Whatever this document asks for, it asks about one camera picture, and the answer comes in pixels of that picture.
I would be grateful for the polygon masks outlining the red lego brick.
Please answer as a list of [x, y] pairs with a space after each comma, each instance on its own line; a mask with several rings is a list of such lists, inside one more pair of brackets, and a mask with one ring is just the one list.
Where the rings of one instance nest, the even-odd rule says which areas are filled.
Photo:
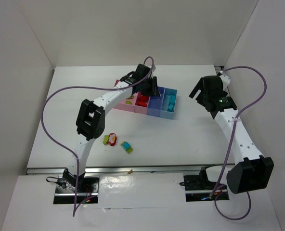
[[140, 107], [147, 107], [149, 103], [149, 96], [141, 95], [137, 98], [136, 105]]

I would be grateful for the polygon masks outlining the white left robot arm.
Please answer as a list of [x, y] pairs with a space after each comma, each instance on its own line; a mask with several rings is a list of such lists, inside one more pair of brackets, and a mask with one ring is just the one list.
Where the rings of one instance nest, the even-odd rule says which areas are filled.
[[155, 65], [148, 67], [139, 64], [134, 72], [122, 77], [119, 82], [101, 97], [90, 101], [85, 99], [80, 106], [77, 126], [77, 142], [74, 157], [63, 172], [63, 179], [73, 189], [79, 190], [83, 184], [86, 163], [95, 140], [105, 129], [105, 116], [121, 101], [133, 94], [148, 90], [150, 94], [158, 94], [156, 79], [153, 77]]

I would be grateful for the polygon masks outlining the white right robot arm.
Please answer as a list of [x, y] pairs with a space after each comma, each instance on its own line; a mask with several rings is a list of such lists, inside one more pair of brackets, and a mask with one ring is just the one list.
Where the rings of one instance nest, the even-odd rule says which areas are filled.
[[245, 129], [237, 106], [225, 88], [230, 79], [226, 75], [200, 78], [190, 93], [217, 122], [229, 142], [227, 155], [233, 154], [234, 167], [225, 164], [206, 171], [208, 181], [215, 182], [214, 191], [226, 185], [234, 194], [265, 189], [271, 177], [274, 162], [264, 157]]

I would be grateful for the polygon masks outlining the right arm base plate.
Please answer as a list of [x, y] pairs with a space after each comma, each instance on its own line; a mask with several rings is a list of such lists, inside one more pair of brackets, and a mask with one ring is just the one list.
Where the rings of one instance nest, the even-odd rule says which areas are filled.
[[218, 197], [218, 200], [229, 200], [226, 186], [217, 190], [213, 196], [210, 196], [215, 184], [215, 182], [208, 181], [201, 174], [184, 175], [183, 181], [179, 183], [185, 189], [186, 202], [214, 201], [216, 197]]

